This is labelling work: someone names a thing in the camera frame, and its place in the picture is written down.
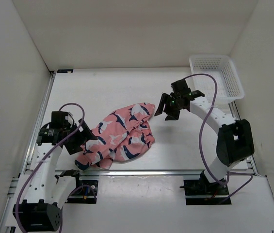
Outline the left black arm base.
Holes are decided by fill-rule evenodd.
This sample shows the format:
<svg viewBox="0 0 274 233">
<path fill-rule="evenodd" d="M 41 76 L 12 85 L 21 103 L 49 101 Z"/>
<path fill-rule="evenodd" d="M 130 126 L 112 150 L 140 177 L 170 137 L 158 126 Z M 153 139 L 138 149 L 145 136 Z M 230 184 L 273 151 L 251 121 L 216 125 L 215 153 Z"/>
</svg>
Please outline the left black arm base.
<svg viewBox="0 0 274 233">
<path fill-rule="evenodd" d="M 56 184 L 62 177 L 73 177 L 77 191 L 72 191 L 66 203 L 69 204 L 96 204 L 98 192 L 98 180 L 84 180 L 78 170 L 65 170 L 61 174 L 56 174 Z"/>
</svg>

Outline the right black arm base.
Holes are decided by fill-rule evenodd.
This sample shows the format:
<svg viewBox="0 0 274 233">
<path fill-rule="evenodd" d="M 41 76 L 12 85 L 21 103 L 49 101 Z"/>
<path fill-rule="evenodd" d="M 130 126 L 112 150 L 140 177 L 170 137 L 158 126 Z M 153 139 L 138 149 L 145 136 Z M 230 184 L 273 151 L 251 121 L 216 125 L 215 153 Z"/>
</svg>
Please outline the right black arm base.
<svg viewBox="0 0 274 233">
<path fill-rule="evenodd" d="M 198 180 L 184 180 L 180 186 L 185 192 L 186 205 L 231 205 L 227 185 L 209 183 L 204 172 Z"/>
</svg>

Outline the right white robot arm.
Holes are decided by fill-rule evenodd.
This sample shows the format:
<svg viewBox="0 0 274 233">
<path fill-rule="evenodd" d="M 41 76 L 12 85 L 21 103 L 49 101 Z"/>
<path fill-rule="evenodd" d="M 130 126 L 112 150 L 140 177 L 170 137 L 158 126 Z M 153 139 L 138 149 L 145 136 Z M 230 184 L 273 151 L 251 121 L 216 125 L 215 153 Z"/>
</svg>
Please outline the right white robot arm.
<svg viewBox="0 0 274 233">
<path fill-rule="evenodd" d="M 212 193 L 217 184 L 225 185 L 231 169 L 255 152 L 250 123 L 246 119 L 237 120 L 209 102 L 199 91 L 192 91 L 185 79 L 171 84 L 172 92 L 163 93 L 155 112 L 158 116 L 166 113 L 166 121 L 178 120 L 180 111 L 188 112 L 203 120 L 198 135 L 199 151 L 205 170 L 200 174 L 200 190 L 205 194 Z M 216 158 L 208 165 L 202 148 L 202 134 L 205 125 L 217 135 Z"/>
</svg>

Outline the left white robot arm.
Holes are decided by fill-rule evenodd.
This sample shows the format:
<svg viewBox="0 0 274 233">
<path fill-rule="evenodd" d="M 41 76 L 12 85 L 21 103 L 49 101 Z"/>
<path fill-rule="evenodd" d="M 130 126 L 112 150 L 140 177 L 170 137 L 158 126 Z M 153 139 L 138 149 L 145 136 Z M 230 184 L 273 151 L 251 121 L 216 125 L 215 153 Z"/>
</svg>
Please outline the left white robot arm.
<svg viewBox="0 0 274 233">
<path fill-rule="evenodd" d="M 85 191 L 95 196 L 92 186 L 83 184 L 77 170 L 56 174 L 59 157 L 66 149 L 72 155 L 82 150 L 89 139 L 96 139 L 83 119 L 75 123 L 69 112 L 53 111 L 51 121 L 37 137 L 40 148 L 35 168 L 21 187 L 13 207 L 13 216 L 23 233 L 60 232 L 63 205 L 72 195 Z"/>
</svg>

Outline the pink shark print shorts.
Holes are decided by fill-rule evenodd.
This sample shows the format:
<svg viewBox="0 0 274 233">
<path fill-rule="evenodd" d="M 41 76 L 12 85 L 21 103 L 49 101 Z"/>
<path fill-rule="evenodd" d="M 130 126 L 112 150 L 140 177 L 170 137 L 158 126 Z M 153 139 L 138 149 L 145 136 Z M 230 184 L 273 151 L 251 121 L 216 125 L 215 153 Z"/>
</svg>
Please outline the pink shark print shorts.
<svg viewBox="0 0 274 233">
<path fill-rule="evenodd" d="M 154 104 L 141 102 L 111 112 L 92 129 L 97 139 L 82 145 L 76 167 L 110 169 L 114 162 L 125 163 L 146 153 L 155 141 L 149 125 L 154 110 Z"/>
</svg>

